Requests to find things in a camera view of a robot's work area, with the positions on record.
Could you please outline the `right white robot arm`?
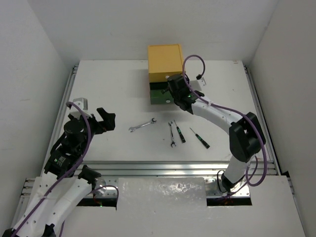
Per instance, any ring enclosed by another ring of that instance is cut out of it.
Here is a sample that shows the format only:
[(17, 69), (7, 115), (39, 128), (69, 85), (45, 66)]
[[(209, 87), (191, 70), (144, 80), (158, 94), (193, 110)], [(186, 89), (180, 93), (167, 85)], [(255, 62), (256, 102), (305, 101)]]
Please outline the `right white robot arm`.
[(266, 139), (257, 116), (214, 104), (202, 92), (192, 89), (186, 75), (172, 75), (167, 84), (164, 92), (170, 92), (181, 110), (208, 120), (228, 134), (232, 157), (221, 176), (224, 191), (228, 193), (242, 179), (249, 179), (248, 164), (259, 152), (263, 154), (264, 171), (261, 179), (250, 186), (260, 185), (267, 175), (268, 161)]

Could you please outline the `green black screwdriver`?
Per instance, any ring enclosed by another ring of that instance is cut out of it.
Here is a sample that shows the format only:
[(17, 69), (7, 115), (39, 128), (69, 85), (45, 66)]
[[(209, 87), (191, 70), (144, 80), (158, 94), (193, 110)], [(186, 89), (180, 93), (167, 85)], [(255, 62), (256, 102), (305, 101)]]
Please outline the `green black screwdriver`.
[(185, 139), (184, 135), (182, 134), (182, 131), (181, 131), (180, 127), (177, 125), (175, 120), (174, 120), (174, 123), (176, 125), (176, 129), (177, 129), (178, 135), (179, 135), (179, 137), (181, 139), (181, 142), (182, 143), (186, 143), (186, 139)]
[(194, 130), (191, 127), (190, 127), (190, 130), (194, 133), (194, 135), (197, 137), (197, 139), (203, 144), (203, 146), (206, 149), (210, 148), (210, 145), (206, 141), (204, 141), (196, 132), (194, 132)]

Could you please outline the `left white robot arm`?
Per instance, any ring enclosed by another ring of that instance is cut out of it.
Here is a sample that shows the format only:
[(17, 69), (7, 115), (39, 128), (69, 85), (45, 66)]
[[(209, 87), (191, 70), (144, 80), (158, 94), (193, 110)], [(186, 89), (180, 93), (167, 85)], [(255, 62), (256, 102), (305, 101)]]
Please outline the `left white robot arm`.
[(115, 128), (114, 113), (107, 113), (103, 108), (98, 108), (97, 112), (101, 121), (83, 110), (69, 114), (64, 132), (50, 151), (33, 198), (20, 220), (14, 227), (5, 230), (3, 236), (54, 237), (85, 196), (92, 194), (98, 200), (105, 194), (108, 188), (106, 181), (87, 165), (74, 177), (93, 136)]

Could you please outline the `green drawer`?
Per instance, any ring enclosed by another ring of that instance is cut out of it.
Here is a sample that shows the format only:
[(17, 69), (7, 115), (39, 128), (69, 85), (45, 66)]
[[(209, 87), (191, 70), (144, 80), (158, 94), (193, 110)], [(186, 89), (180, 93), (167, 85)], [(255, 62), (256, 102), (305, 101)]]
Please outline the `green drawer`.
[(151, 105), (173, 104), (173, 97), (168, 88), (168, 83), (151, 82), (150, 86), (150, 102)]

